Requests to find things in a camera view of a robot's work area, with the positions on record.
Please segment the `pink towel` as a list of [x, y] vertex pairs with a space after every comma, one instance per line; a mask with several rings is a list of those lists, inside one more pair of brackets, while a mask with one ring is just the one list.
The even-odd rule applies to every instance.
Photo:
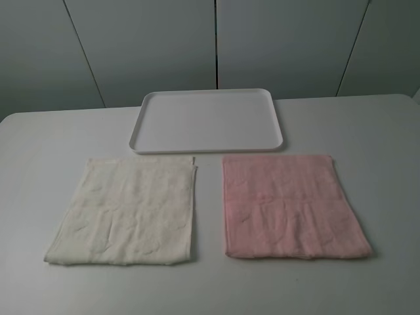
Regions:
[[224, 156], [225, 254], [361, 259], [373, 250], [328, 155]]

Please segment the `cream white towel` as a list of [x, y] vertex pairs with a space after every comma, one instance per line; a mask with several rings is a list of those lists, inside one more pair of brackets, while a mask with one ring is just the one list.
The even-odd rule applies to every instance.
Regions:
[[192, 156], [90, 159], [45, 262], [189, 261], [196, 171]]

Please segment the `white rectangular plastic tray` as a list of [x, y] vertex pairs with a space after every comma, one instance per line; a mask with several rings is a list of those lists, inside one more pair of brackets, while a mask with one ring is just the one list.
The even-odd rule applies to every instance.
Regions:
[[136, 154], [265, 152], [283, 142], [267, 90], [217, 89], [147, 94], [129, 147]]

